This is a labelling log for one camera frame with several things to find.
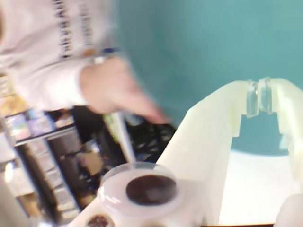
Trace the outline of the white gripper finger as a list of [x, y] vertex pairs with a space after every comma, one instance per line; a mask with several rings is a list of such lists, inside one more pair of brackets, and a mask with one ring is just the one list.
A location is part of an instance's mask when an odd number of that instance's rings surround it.
[[257, 112], [257, 82], [229, 83], [187, 111], [158, 159], [186, 185], [196, 223], [219, 223], [232, 139], [241, 117]]
[[[259, 81], [259, 108], [276, 113], [280, 134], [286, 138], [292, 174], [303, 187], [303, 91], [285, 79]], [[303, 225], [303, 193], [288, 197], [277, 216], [275, 227]]]

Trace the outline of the person's hand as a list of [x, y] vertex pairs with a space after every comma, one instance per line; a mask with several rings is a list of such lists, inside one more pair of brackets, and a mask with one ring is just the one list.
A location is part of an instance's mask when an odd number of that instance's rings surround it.
[[88, 107], [96, 113], [127, 111], [143, 116], [152, 123], [168, 122], [136, 83], [128, 63], [120, 57], [111, 57], [101, 64], [83, 68], [80, 88]]

